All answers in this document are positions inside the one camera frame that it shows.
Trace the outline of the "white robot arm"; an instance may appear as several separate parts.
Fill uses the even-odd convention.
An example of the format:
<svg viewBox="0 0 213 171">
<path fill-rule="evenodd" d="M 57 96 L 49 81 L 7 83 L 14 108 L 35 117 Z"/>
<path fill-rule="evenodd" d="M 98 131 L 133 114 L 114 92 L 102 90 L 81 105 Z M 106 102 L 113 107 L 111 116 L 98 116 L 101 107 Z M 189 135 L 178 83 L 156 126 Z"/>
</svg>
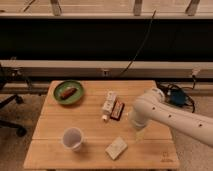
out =
<svg viewBox="0 0 213 171">
<path fill-rule="evenodd" d="M 213 118 L 191 113 L 165 103 L 165 95 L 151 88 L 138 96 L 129 113 L 129 121 L 136 130 L 142 130 L 152 119 L 213 147 Z"/>
</svg>

